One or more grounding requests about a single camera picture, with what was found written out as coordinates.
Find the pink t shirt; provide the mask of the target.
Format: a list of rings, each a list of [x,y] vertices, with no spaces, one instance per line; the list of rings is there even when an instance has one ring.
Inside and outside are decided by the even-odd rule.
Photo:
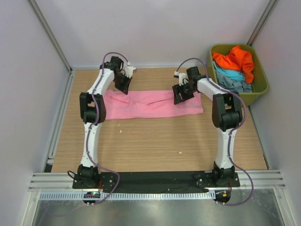
[[[127,95],[108,90],[104,103],[107,120],[170,118],[204,112],[200,94],[175,105],[171,90],[130,91]]]

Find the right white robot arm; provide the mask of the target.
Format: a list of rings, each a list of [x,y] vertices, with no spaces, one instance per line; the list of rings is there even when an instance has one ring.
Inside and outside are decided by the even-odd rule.
[[[212,181],[216,186],[227,186],[235,177],[232,155],[236,130],[243,121],[238,93],[225,90],[211,78],[201,75],[196,66],[187,69],[186,73],[175,71],[174,77],[179,79],[172,87],[175,105],[193,98],[195,92],[205,94],[212,101],[212,122],[218,131]]]

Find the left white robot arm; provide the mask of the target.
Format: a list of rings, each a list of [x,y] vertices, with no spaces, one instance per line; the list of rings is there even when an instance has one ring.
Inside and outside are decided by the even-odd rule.
[[[110,61],[103,61],[99,74],[87,92],[79,95],[80,117],[84,122],[85,141],[83,157],[74,177],[73,188],[96,188],[100,183],[98,170],[98,140],[102,123],[106,118],[104,95],[109,85],[114,82],[115,88],[128,94],[133,72],[136,68],[130,62],[118,56]]]

